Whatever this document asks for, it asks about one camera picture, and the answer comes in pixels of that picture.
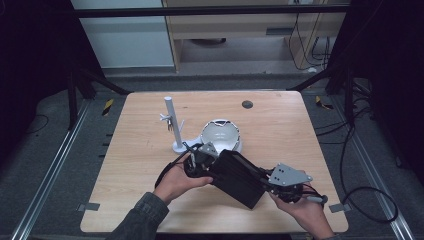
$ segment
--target human hand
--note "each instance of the human hand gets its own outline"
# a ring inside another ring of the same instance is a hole
[[[306,191],[310,190],[308,186],[304,186],[304,188]],[[286,203],[272,193],[269,193],[269,195],[280,210],[294,217],[299,225],[312,234],[315,239],[334,236],[321,204],[307,200],[307,195],[304,195],[296,203]]]
[[[190,178],[187,176],[184,172],[182,163],[189,156],[190,154],[186,154],[175,164],[175,166],[169,169],[153,191],[153,194],[162,199],[166,205],[188,190],[196,187],[203,187],[213,181],[212,177]]]

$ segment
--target tape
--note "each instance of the tape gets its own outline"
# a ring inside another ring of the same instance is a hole
[[[322,107],[322,108],[325,108],[325,109],[334,109],[334,108],[333,108],[333,105],[330,105],[330,104],[323,104],[323,103],[321,102],[321,98],[320,98],[319,96],[316,96],[316,97],[315,97],[315,104],[316,104],[317,106]]]
[[[110,108],[112,107],[113,99],[107,100],[105,107],[103,108],[102,116],[107,116],[107,114],[110,111]]]
[[[329,206],[329,208],[330,208],[330,211],[332,213],[340,212],[340,211],[348,212],[348,211],[352,210],[352,207],[347,203],[346,204],[341,204],[341,203],[334,204],[334,205]]]
[[[100,203],[87,203],[87,204],[80,204],[77,207],[78,212],[84,212],[85,210],[90,211],[97,211],[100,208]]]

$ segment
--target white vertical rod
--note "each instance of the white vertical rod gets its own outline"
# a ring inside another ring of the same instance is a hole
[[[168,109],[168,114],[171,116],[172,129],[175,136],[175,142],[177,143],[177,148],[182,148],[183,143],[181,141],[180,128],[178,126],[177,116],[175,115],[174,104],[172,103],[172,97],[165,97],[166,108]]]

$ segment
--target wooden tabletop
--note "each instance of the wooden tabletop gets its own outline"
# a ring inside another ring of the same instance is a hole
[[[228,119],[240,130],[241,154],[253,164],[272,169],[277,163],[304,170],[312,186],[329,202],[325,214],[335,232],[348,223],[343,212],[329,205],[340,200],[315,136],[305,104],[295,91],[143,92],[128,95],[81,222],[84,232],[111,232],[140,197],[153,191],[163,168],[178,155],[175,141],[159,114],[167,114],[164,97],[173,99],[183,140],[194,139],[207,122]],[[246,109],[248,100],[253,107]],[[158,232],[293,233],[304,230],[280,211],[265,193],[253,210],[212,185],[192,189],[169,205]]]

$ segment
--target wall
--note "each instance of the wall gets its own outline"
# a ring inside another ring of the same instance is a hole
[[[71,0],[75,9],[162,7],[160,0]],[[173,67],[164,17],[86,18],[81,23],[103,69]]]

